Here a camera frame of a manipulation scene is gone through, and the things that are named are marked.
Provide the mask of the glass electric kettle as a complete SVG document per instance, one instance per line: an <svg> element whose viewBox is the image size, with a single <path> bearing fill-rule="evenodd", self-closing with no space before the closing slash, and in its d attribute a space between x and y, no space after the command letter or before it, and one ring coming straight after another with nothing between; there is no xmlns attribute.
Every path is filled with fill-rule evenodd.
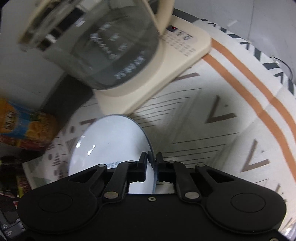
<svg viewBox="0 0 296 241"><path fill-rule="evenodd" d="M128 82L149 65L170 22L173 1L41 1L18 43L36 49L97 90Z"/></svg>

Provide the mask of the cream kettle base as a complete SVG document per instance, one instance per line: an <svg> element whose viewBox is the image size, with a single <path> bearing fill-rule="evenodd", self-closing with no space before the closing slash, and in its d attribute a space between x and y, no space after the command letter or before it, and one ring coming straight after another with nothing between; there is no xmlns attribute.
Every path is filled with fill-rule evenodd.
<svg viewBox="0 0 296 241"><path fill-rule="evenodd" d="M211 37L200 27L172 16L151 62L127 83L95 90L104 115L130 114L211 50Z"/></svg>

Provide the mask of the white Sweet Bakery plate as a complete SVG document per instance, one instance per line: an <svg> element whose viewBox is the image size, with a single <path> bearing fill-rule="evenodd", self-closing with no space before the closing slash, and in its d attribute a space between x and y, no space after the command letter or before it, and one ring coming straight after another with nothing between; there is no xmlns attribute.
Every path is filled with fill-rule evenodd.
<svg viewBox="0 0 296 241"><path fill-rule="evenodd" d="M79 138L70 159L68 175L73 175L98 164L108 169L121 162L138 161L142 152L149 155L146 179L129 186L129 193L155 192L156 171L154 151L142 127L124 115L107 115L90 125Z"/></svg>

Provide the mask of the orange juice bottle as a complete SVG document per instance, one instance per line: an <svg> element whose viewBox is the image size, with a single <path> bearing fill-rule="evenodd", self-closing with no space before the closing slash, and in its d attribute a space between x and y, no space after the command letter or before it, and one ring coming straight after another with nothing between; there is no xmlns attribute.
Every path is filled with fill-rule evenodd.
<svg viewBox="0 0 296 241"><path fill-rule="evenodd" d="M53 116L1 98L1 135L50 144L57 132Z"/></svg>

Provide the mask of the patterned fringed tablecloth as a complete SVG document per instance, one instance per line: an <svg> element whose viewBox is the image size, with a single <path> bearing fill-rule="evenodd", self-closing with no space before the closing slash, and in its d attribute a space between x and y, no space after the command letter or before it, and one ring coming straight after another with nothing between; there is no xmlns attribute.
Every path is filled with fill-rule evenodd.
<svg viewBox="0 0 296 241"><path fill-rule="evenodd" d="M109 201L113 171L62 180L53 151L30 161L40 184L21 200L30 240L285 240L295 222L295 100L278 77L204 20L212 50L130 116L154 153L183 163L200 191Z"/></svg>

